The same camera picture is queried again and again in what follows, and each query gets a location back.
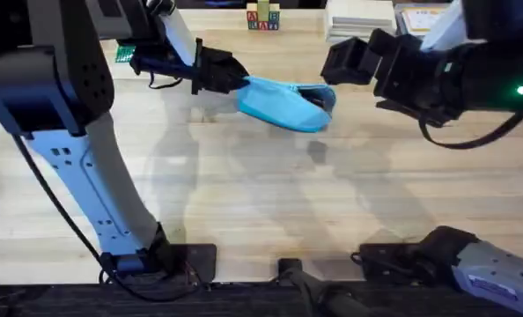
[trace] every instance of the wood grain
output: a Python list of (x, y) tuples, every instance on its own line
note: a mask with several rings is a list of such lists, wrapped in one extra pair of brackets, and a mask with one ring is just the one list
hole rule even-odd
[[(243, 11), (183, 15), (207, 46), (231, 50), (256, 76), (321, 82), (328, 44), (311, 28), (321, 11), (283, 10), (276, 33), (249, 32)], [(112, 60), (114, 44), (104, 48)], [(417, 241), (436, 225), (523, 256), (523, 124), (496, 144), (448, 151), (424, 141), (416, 122), (376, 109), (371, 87), (341, 85), (328, 129), (299, 134), (237, 113), (233, 94), (191, 96), (188, 83), (151, 91), (127, 64), (111, 68), (118, 143), (139, 193), (172, 242), (217, 244), (218, 281), (268, 280), (280, 257), (304, 259), (316, 276), (358, 277), (349, 254), (360, 243)], [(466, 114), (433, 134), (462, 141), (505, 117)], [(97, 273), (0, 127), (0, 284), (94, 283)]]

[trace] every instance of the white sticker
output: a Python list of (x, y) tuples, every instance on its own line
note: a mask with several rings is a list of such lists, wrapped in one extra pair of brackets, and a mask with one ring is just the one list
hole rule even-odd
[(508, 286), (494, 283), (491, 281), (487, 281), (486, 279), (478, 276), (472, 276), (469, 275), (469, 282), (471, 283), (471, 286), (483, 289), (485, 291), (489, 291), (493, 294), (497, 294), (500, 296), (503, 296), (507, 299), (518, 301), (518, 296), (516, 295), (516, 291)]

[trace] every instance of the stack of books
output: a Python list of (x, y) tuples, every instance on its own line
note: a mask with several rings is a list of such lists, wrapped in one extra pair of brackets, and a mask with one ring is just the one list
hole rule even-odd
[(396, 32), (391, 1), (328, 0), (324, 11), (326, 41), (336, 43), (353, 36), (368, 40), (376, 28)]

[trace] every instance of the black cable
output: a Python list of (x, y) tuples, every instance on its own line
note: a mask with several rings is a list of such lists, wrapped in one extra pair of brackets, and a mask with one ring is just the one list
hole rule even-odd
[(150, 89), (155, 89), (155, 90), (158, 90), (158, 89), (164, 89), (164, 88), (173, 88), (173, 87), (175, 87), (176, 85), (181, 84), (181, 81), (182, 81), (181, 78), (176, 78), (175, 81), (174, 81), (173, 83), (171, 83), (171, 84), (159, 85), (159, 86), (155, 86), (155, 87), (154, 87), (154, 86), (152, 86), (152, 85), (154, 85), (154, 80), (155, 80), (155, 79), (156, 79), (156, 78), (154, 77), (154, 73), (151, 72), (151, 73), (150, 73), (150, 83), (148, 84), (148, 88), (150, 88)]
[(47, 181), (44, 179), (44, 176), (42, 176), (41, 171), (39, 170), (37, 165), (34, 163), (33, 157), (31, 156), (31, 153), (29, 153), (28, 149), (26, 148), (25, 144), (23, 143), (23, 140), (21, 140), (21, 137), (17, 136), (17, 135), (12, 135), (12, 137), (13, 137), (13, 141), (15, 141), (15, 144), (18, 147), (18, 150), (23, 155), (23, 158), (25, 158), (26, 163), (29, 165), (29, 168), (33, 172), (33, 174), (36, 177), (37, 181), (40, 183), (42, 189), (44, 189), (44, 192), (47, 194), (48, 198), (50, 198), (50, 201), (52, 202), (52, 204), (54, 204), (54, 206), (56, 207), (56, 209), (58, 210), (60, 215), (64, 218), (64, 220), (66, 221), (68, 226), (77, 235), (77, 237), (82, 241), (82, 243), (85, 245), (85, 247), (87, 247), (87, 249), (92, 254), (92, 256), (95, 259), (95, 261), (97, 261), (97, 263), (103, 269), (104, 273), (107, 273), (109, 278), (113, 282), (115, 282), (117, 285), (119, 285), (119, 287), (121, 287), (123, 290), (125, 290), (130, 296), (132, 296), (134, 298), (137, 298), (137, 299), (141, 299), (141, 300), (147, 301), (147, 302), (151, 302), (151, 303), (168, 303), (168, 302), (175, 301), (177, 299), (182, 299), (182, 298), (184, 298), (184, 297), (186, 297), (188, 295), (191, 295), (193, 293), (196, 293), (197, 291), (200, 290), (201, 285), (198, 284), (193, 289), (191, 289), (189, 291), (184, 291), (181, 294), (174, 295), (174, 296), (172, 296), (170, 298), (154, 299), (154, 298), (146, 297), (146, 296), (144, 296), (142, 294), (139, 294), (139, 293), (133, 291), (132, 289), (130, 289), (126, 284), (124, 284), (118, 278), (118, 276), (114, 272), (107, 270), (105, 268), (105, 266), (101, 263), (101, 260), (99, 258), (99, 254), (97, 253), (97, 250), (95, 250), (95, 248), (93, 247), (92, 243), (85, 237), (84, 233), (81, 232), (81, 230), (79, 230), (79, 227), (77, 227), (76, 223), (72, 220), (72, 218), (70, 217), (68, 212), (66, 212), (66, 210), (64, 209), (64, 207), (62, 206), (62, 204), (60, 203), (58, 198), (56, 198), (54, 192), (52, 191), (52, 189), (48, 185)]
[(428, 127), (426, 125), (426, 122), (428, 120), (428, 114), (424, 113), (420, 116), (420, 119), (418, 120), (418, 124), (420, 126), (420, 130), (422, 131), (422, 135), (426, 140), (429, 142), (445, 147), (446, 149), (451, 150), (471, 150), (474, 148), (481, 147), (486, 144), (493, 143), (497, 141), (499, 138), (506, 136), (510, 131), (512, 131), (514, 128), (516, 128), (520, 123), (523, 122), (523, 113), (516, 113), (510, 119), (506, 120), (504, 123), (502, 123), (498, 128), (496, 128), (494, 131), (490, 132), (486, 136), (479, 137), (476, 140), (463, 142), (460, 144), (445, 144), (438, 141), (434, 141), (431, 138), (430, 131), (428, 131)]

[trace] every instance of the paper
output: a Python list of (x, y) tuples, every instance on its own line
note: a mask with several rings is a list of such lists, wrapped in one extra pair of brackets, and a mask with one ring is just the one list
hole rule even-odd
[(410, 7), (402, 10), (404, 24), (412, 35), (426, 35), (446, 8)]

